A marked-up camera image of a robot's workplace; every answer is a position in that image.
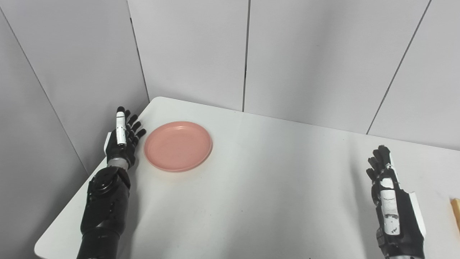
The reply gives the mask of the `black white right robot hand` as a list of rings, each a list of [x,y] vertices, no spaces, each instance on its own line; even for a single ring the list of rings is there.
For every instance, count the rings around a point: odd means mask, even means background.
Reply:
[[[388,147],[378,146],[368,162],[381,252],[386,259],[424,259],[427,230],[416,194],[401,187]]]

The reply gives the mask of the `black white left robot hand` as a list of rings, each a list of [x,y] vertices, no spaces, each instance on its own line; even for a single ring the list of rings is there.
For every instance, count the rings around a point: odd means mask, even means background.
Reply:
[[[107,167],[115,166],[125,170],[136,162],[136,148],[146,134],[138,115],[119,106],[116,111],[116,127],[110,132],[105,143]]]

